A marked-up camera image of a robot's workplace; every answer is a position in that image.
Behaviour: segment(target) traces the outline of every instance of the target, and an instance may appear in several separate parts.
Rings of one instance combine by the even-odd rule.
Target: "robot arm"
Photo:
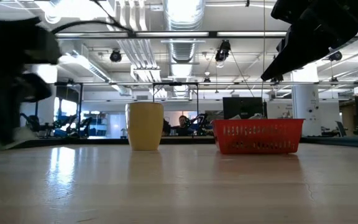
[[[319,60],[351,40],[358,33],[358,0],[278,0],[272,17],[291,26],[263,81]]]

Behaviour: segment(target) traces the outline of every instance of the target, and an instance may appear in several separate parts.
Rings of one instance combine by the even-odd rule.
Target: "man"
[[[181,115],[179,117],[179,127],[177,129],[177,133],[179,136],[189,136],[193,132],[193,130],[189,129],[186,125],[187,117],[185,115]]]

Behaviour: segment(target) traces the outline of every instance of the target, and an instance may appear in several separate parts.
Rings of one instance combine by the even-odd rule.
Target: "yellow cup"
[[[126,105],[128,140],[132,150],[157,150],[161,141],[164,109],[160,103]]]

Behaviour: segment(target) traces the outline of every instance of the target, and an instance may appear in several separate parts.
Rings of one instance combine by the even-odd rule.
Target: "red plastic basket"
[[[298,151],[303,119],[214,120],[222,154],[279,154]]]

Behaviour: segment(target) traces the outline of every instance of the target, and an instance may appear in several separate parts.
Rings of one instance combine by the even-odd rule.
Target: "wire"
[[[266,0],[264,0],[264,63],[263,72],[265,72],[265,61],[266,61]]]
[[[69,22],[69,23],[64,24],[62,26],[56,27],[51,32],[53,34],[57,34],[60,31],[65,30],[65,29],[70,28],[70,27],[73,27],[73,26],[79,26],[79,25],[85,25],[85,24],[103,24],[103,25],[109,25],[109,26],[112,26],[112,27],[117,27],[118,29],[126,30],[126,31],[128,31],[130,33],[134,33],[134,31],[132,29],[124,27],[113,16],[110,16],[110,14],[102,7],[102,5],[100,5],[98,0],[90,0],[90,1],[94,2],[95,4],[97,4],[107,14],[107,16],[110,18],[110,20],[112,20],[112,22],[106,22],[106,21],[75,21],[75,22]]]
[[[242,79],[243,79],[243,80],[244,80],[244,82],[246,83],[248,90],[251,92],[252,97],[255,97],[255,96],[254,96],[254,94],[252,93],[251,88],[249,88],[249,85],[248,85],[248,83],[247,83],[246,78],[245,78],[245,77],[244,77],[244,75],[242,74],[242,71],[241,71],[241,69],[240,69],[239,64],[237,63],[237,60],[236,60],[236,58],[235,58],[235,56],[234,56],[234,54],[233,54],[233,51],[232,51],[232,50],[230,50],[230,53],[231,53],[231,55],[233,56],[234,62],[236,63],[237,68],[239,69],[240,74],[241,74],[241,76],[242,76]]]
[[[215,93],[219,93],[218,92],[218,62],[215,59],[215,71],[216,71],[216,91]]]
[[[213,53],[212,53],[212,56],[216,54],[218,50],[215,50]],[[208,66],[206,67],[204,73],[206,73],[209,69],[209,66],[211,65],[211,62],[212,62],[212,58],[209,60],[209,63],[208,63]]]
[[[264,0],[264,62],[262,73],[265,72],[265,61],[266,61],[266,0]],[[265,104],[264,104],[264,81],[262,81],[262,89],[260,90],[260,99],[262,100],[262,115],[265,113]]]

